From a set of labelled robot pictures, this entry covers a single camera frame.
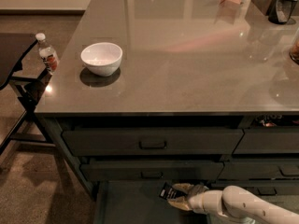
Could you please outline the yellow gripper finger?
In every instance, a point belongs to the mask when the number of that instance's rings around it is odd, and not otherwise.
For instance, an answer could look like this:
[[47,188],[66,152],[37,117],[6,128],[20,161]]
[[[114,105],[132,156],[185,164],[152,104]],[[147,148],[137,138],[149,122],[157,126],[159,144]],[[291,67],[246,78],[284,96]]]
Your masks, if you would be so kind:
[[189,184],[189,183],[177,183],[172,186],[173,189],[181,191],[185,194],[191,193],[193,190],[198,188],[197,185]]
[[192,211],[192,208],[185,198],[168,199],[167,202],[177,209],[183,211]]

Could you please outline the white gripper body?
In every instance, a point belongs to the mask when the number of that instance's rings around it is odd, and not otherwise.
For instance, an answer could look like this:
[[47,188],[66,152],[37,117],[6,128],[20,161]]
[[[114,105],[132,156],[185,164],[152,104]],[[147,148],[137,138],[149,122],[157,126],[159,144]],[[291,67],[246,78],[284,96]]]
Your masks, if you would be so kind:
[[205,214],[204,193],[208,187],[204,185],[190,185],[187,191],[187,205],[191,211],[197,214]]

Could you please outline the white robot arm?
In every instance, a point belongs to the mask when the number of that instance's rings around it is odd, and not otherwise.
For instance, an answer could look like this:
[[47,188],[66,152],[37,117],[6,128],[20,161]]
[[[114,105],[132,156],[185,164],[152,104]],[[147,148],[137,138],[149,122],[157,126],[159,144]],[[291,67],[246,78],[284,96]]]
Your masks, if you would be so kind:
[[170,187],[167,202],[184,211],[210,214],[227,224],[299,224],[299,215],[271,204],[238,186],[223,190],[178,183]]

